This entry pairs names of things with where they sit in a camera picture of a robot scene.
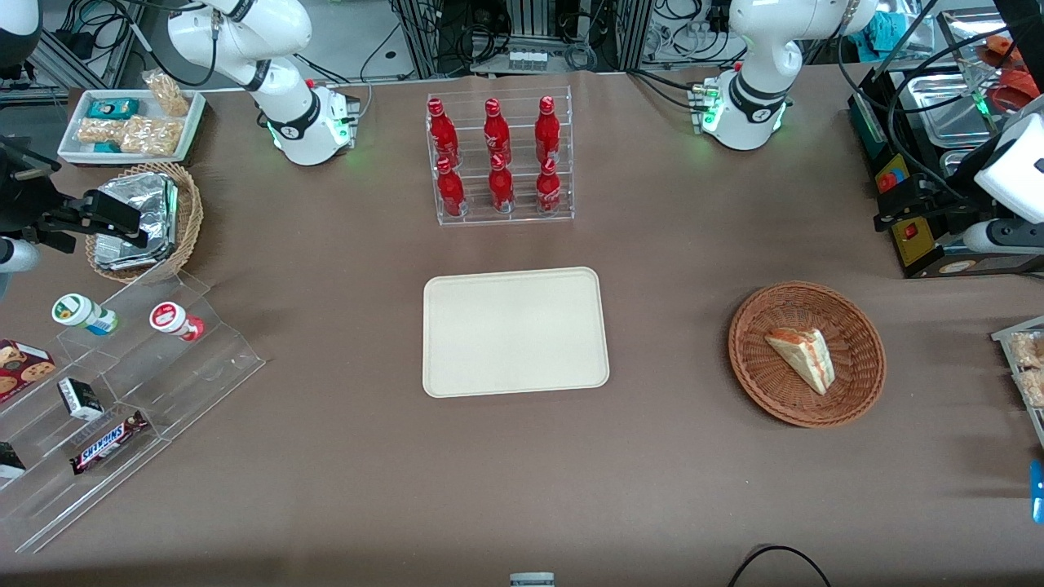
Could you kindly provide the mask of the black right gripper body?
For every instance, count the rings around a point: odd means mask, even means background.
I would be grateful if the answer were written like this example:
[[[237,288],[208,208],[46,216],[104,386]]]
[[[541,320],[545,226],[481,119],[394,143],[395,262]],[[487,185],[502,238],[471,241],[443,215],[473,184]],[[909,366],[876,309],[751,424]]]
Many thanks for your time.
[[[63,194],[50,175],[60,162],[15,140],[3,140],[1,150],[1,234],[22,237],[44,215],[60,210]]]

